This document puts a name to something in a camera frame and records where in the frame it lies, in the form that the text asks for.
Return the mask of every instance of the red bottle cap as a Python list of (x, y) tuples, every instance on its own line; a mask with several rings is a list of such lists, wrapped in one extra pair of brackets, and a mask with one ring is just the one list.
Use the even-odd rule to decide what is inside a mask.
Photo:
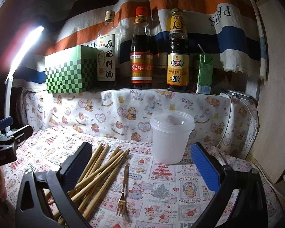
[(146, 7), (139, 6), (136, 8), (136, 16), (145, 15), (148, 16), (148, 9)]

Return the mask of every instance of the desk lamp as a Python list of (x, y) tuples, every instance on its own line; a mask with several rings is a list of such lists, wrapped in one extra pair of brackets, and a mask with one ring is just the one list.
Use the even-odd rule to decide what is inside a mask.
[[(17, 67), (21, 63), (23, 57), (27, 53), (27, 51), (30, 49), (30, 47), (37, 41), (40, 34), (43, 31), (43, 27), (37, 27), (34, 29), (26, 38), (24, 41), (22, 47), (20, 48), (19, 52), (15, 56), (13, 62), (11, 63), (11, 69), (8, 73), (8, 76), (5, 80), (6, 90), (5, 90), (5, 105), (4, 105), (4, 117), (7, 118), (10, 116), (10, 102), (11, 102), (11, 87), (13, 83), (13, 74), (15, 73)], [(10, 131), (10, 126), (5, 128), (6, 135), (9, 136), (12, 134)]]

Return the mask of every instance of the fork handle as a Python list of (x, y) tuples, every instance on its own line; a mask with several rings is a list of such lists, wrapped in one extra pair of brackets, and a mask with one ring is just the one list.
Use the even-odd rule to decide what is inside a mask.
[(122, 191), (123, 192), (125, 191), (125, 183), (127, 182), (128, 175), (129, 175), (129, 166), (126, 164), (125, 171), (124, 171), (124, 182), (123, 182), (123, 185), (122, 185)]

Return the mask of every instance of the translucent plastic cup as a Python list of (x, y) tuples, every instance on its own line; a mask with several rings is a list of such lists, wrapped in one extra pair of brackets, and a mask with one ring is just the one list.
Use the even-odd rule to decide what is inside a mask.
[(194, 117), (179, 111), (157, 111), (152, 114), (153, 157), (163, 164), (176, 164), (183, 158)]

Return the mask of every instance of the finger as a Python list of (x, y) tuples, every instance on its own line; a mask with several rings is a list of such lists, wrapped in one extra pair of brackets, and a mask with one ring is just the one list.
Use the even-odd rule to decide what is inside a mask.
[(5, 185), (5, 179), (4, 179), (4, 173), (3, 173), (2, 166), (0, 166), (0, 185)]
[(3, 193), (3, 196), (0, 198), (0, 200), (2, 202), (4, 202), (6, 200), (6, 198), (7, 198), (7, 196), (8, 196), (8, 192), (5, 190), (4, 193)]
[(4, 185), (0, 185), (0, 199), (2, 198), (4, 192), (6, 191), (5, 186)]

